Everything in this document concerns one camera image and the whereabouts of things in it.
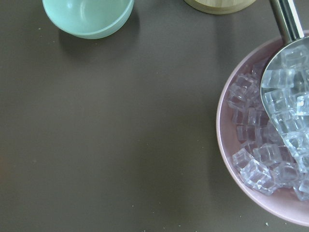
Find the pink bowl with ice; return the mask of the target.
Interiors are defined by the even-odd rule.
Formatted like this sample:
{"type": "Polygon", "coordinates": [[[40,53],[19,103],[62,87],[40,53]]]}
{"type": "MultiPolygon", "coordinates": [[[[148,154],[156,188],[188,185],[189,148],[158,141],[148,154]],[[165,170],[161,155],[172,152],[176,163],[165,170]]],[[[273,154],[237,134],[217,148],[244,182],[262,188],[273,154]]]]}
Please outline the pink bowl with ice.
{"type": "Polygon", "coordinates": [[[293,189],[277,190],[270,196],[248,188],[240,179],[232,164],[232,155],[239,150],[236,126],[231,122],[232,109],[227,104],[228,88],[240,73],[249,71],[253,64],[270,58],[282,46],[280,37],[271,39],[250,52],[233,70],[227,79],[219,98],[216,114],[216,134],[222,159],[230,175],[242,191],[257,205],[288,222],[302,226],[309,225],[309,202],[300,201],[293,189]]]}

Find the green bowl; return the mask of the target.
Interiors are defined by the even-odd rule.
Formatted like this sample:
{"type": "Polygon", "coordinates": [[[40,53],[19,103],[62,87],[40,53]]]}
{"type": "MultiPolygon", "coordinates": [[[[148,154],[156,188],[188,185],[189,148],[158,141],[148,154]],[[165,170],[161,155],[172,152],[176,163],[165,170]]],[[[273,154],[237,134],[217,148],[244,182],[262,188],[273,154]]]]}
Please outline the green bowl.
{"type": "Polygon", "coordinates": [[[48,18],[60,30],[84,39],[118,31],[133,10],[133,0],[43,0],[48,18]]]}

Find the wooden stand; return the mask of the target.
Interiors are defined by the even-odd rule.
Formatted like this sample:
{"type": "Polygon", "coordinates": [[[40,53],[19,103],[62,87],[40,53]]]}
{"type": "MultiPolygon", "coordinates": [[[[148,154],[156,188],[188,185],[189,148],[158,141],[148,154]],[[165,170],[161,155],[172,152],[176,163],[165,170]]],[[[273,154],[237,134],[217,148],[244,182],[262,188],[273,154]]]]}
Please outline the wooden stand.
{"type": "Polygon", "coordinates": [[[232,14],[241,11],[250,5],[255,0],[184,0],[189,6],[194,9],[214,15],[232,14]]]}

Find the steel ice scoop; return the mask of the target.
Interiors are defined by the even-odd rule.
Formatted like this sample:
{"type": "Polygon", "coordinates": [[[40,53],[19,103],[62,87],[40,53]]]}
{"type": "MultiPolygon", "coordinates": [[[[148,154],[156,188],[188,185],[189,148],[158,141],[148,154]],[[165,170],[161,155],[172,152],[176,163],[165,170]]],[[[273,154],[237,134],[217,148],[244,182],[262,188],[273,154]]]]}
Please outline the steel ice scoop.
{"type": "Polygon", "coordinates": [[[309,171],[309,38],[292,0],[270,2],[283,46],[268,61],[261,100],[302,173],[309,171]]]}

